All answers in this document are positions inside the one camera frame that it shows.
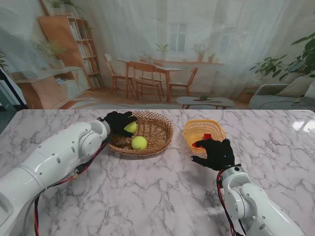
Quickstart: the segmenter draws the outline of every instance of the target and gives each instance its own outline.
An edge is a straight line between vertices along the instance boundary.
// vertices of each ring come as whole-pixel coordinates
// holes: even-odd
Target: marble table
[[[299,224],[315,232],[315,115],[310,111],[154,110],[170,117],[169,148],[135,158],[108,147],[89,170],[39,200],[45,236],[228,236],[217,172],[191,162],[181,135],[188,120],[214,119],[231,139],[236,163]],[[24,110],[0,135],[0,176],[38,144],[77,121],[110,110]],[[21,225],[23,216],[18,221]],[[27,235],[34,235],[33,214]]]

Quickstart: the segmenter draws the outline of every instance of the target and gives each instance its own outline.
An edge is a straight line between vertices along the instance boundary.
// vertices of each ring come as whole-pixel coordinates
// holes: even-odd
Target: robotic arm
[[[218,192],[226,216],[240,220],[246,236],[304,236],[297,224],[268,198],[263,189],[252,182],[243,168],[235,166],[229,140],[202,140],[196,145],[205,148],[208,157],[192,156],[191,160],[219,171]],[[224,200],[221,198],[221,188],[224,189]]]
[[[111,133],[131,137],[124,127],[136,121],[128,112],[77,122],[56,133],[0,181],[0,236],[8,236],[21,210],[45,189],[74,178],[104,148]]]

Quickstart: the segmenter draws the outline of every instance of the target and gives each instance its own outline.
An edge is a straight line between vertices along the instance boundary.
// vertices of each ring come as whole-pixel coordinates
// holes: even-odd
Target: woven basket
[[[202,140],[204,134],[211,134],[213,140],[221,142],[225,139],[225,131],[214,120],[196,119],[188,121],[185,124],[183,136],[193,153],[206,153],[206,149],[192,146],[193,143]]]
[[[109,147],[118,153],[147,156],[164,151],[171,143],[173,136],[172,122],[165,116],[153,112],[133,112],[138,118],[135,136],[143,136],[147,140],[147,148],[144,150],[134,150],[131,147],[132,138],[123,136],[113,136]]]

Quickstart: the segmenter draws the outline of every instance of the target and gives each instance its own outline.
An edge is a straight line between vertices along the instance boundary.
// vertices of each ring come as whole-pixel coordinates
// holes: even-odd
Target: wooden bookshelf
[[[98,57],[92,34],[87,30],[87,22],[70,16],[42,16],[38,21],[49,41],[66,48],[64,53],[58,55],[64,65],[83,68],[91,89],[98,87],[95,81],[101,81],[98,85],[102,87]]]

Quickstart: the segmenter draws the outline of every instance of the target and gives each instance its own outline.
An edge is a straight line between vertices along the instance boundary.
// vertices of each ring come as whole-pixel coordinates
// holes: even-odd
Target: yellow tennis ball
[[[147,140],[142,136],[135,137],[131,142],[131,146],[135,150],[144,150],[147,147]]]
[[[136,132],[136,129],[137,129],[137,123],[135,121],[130,123],[130,124],[128,124],[124,128],[125,131],[128,131],[128,132],[133,133],[133,134],[134,134],[134,132]]]

